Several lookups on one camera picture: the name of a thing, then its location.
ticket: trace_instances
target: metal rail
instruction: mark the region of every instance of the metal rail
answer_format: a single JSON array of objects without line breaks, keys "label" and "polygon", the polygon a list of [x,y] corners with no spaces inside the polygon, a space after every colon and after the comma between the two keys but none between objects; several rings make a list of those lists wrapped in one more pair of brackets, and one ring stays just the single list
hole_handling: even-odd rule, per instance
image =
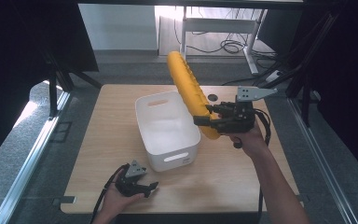
[{"label": "metal rail", "polygon": [[316,141],[315,137],[313,136],[312,130],[306,125],[306,123],[303,121],[301,117],[300,108],[296,103],[294,103],[293,99],[288,98],[287,99],[293,114],[296,117],[296,121],[301,129],[301,132],[304,134],[307,143],[310,146],[310,151],[316,160],[316,163],[319,166],[319,169],[322,172],[322,175],[324,177],[324,181],[327,185],[327,187],[330,190],[330,193],[332,194],[334,200],[336,201],[337,207],[339,212],[341,213],[345,223],[352,224],[352,223],[358,223],[356,215],[353,213],[351,204],[348,201],[347,196],[345,195],[345,192],[341,188],[341,186],[338,184],[336,177],[333,174],[333,171],[331,170],[330,166],[328,165],[328,162],[326,158],[324,157],[324,154],[322,153],[321,148],[318,145],[318,142]]},{"label": "metal rail", "polygon": [[8,223],[10,221],[10,218],[28,184],[28,181],[31,179],[34,168],[43,154],[46,144],[48,143],[48,140],[57,125],[57,122],[62,114],[62,110],[65,108],[69,97],[70,94],[68,92],[63,92],[61,94],[59,100],[57,101],[57,116],[46,121],[42,131],[37,137],[34,146],[17,174],[17,177],[8,191],[6,198],[1,204],[0,224]]}]

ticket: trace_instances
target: table surface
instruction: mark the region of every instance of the table surface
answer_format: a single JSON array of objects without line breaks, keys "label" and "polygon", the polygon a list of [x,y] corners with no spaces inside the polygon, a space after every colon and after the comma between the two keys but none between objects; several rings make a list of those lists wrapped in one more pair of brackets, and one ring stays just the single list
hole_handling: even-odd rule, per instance
[{"label": "table surface", "polygon": [[[205,95],[216,94],[220,101],[232,102],[237,87],[201,87]],[[110,175],[125,163],[137,160],[147,170],[139,184],[158,181],[148,199],[129,206],[123,213],[225,213],[257,211],[259,183],[252,161],[232,146],[226,136],[210,140],[201,135],[198,156],[193,163],[165,172],[149,165],[139,132],[135,101],[146,95],[176,91],[172,85],[104,85],[86,131],[65,196],[74,203],[62,203],[65,213],[91,213]],[[254,108],[268,113],[263,100]],[[289,185],[298,194],[295,180],[271,124],[269,148]]]}]

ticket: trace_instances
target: person's arm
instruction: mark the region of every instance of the person's arm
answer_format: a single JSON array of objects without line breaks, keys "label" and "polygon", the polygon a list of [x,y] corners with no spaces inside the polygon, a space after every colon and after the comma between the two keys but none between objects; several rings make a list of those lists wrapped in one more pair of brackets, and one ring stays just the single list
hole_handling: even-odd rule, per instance
[{"label": "person's arm", "polygon": [[118,214],[120,214],[128,205],[135,203],[145,197],[143,193],[135,194],[131,197],[125,197],[120,192],[118,192],[114,183],[116,182],[117,177],[121,172],[122,170],[118,172],[116,177],[113,179],[113,183],[109,186],[108,190],[104,194],[103,207],[92,224],[110,223],[110,221]]},{"label": "person's arm", "polygon": [[264,142],[257,122],[248,133],[226,135],[233,142],[239,142],[240,139],[243,151],[252,159],[272,223],[310,223],[303,206]]}]

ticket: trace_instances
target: yellow object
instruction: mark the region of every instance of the yellow object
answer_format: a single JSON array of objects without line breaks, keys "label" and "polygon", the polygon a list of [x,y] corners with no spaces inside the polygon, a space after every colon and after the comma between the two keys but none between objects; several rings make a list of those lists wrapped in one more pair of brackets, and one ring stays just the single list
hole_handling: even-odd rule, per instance
[{"label": "yellow object", "polygon": [[[216,115],[210,114],[206,108],[209,102],[200,88],[200,84],[194,77],[193,72],[190,70],[190,67],[178,51],[173,51],[168,54],[168,67],[173,82],[181,94],[183,102],[187,106],[190,114],[192,116],[208,116],[210,119],[217,119]],[[217,130],[211,127],[199,126],[199,128],[202,133],[210,139],[217,139],[220,136]]]}]

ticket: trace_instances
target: white plastic basket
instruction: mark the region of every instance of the white plastic basket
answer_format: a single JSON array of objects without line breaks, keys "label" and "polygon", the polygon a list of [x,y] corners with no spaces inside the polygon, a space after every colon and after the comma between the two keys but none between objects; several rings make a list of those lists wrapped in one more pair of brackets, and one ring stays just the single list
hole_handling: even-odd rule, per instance
[{"label": "white plastic basket", "polygon": [[177,91],[141,97],[135,102],[135,110],[147,156],[155,171],[170,170],[195,160],[200,130]]}]

